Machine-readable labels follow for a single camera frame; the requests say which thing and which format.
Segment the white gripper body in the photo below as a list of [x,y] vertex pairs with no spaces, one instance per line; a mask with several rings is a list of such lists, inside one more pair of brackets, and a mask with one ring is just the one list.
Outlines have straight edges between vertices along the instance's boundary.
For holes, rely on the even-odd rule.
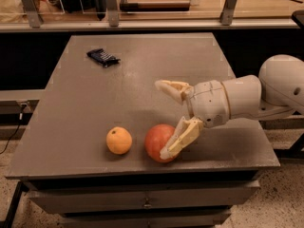
[[189,116],[206,128],[226,124],[230,118],[227,96],[221,82],[209,81],[192,86],[186,93]]

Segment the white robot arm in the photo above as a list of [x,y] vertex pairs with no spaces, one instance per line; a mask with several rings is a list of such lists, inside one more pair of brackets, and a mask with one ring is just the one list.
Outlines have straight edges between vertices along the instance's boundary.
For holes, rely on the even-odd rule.
[[267,59],[257,76],[196,85],[160,80],[155,86],[179,104],[187,105],[189,113],[187,118],[180,119],[174,134],[160,150],[163,160],[177,157],[204,128],[238,118],[268,121],[295,112],[304,114],[304,62],[289,55]]

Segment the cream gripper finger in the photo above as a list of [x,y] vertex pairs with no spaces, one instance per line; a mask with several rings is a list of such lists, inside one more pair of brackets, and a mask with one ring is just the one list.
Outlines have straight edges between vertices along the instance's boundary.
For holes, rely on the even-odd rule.
[[165,146],[160,151],[162,160],[169,160],[177,157],[183,148],[194,142],[203,129],[203,121],[193,117],[187,120],[181,117],[173,135],[169,138]]
[[186,99],[187,93],[192,89],[192,87],[186,82],[167,80],[156,81],[155,87],[158,91],[161,91],[164,94],[170,96],[180,105],[183,104]]

